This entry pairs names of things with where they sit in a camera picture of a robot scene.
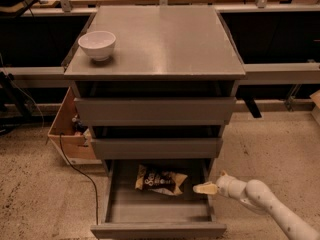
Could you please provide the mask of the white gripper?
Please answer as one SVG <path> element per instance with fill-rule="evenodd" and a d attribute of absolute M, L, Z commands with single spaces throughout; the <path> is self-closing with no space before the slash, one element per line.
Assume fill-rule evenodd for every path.
<path fill-rule="evenodd" d="M 197 184 L 193 187 L 193 191 L 206 195 L 215 195 L 218 192 L 224 197 L 238 199 L 241 194 L 241 184 L 235 177 L 229 176 L 222 170 L 216 184 L 212 182 Z"/>

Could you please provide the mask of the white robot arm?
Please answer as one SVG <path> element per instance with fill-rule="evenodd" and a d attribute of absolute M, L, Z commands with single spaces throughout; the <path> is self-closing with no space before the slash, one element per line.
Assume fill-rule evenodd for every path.
<path fill-rule="evenodd" d="M 222 172 L 215 183 L 209 181 L 195 185 L 198 194 L 220 194 L 237 200 L 247 209 L 267 213 L 277 223 L 289 240 L 320 240 L 320 232 L 285 206 L 262 181 L 242 181 Z"/>

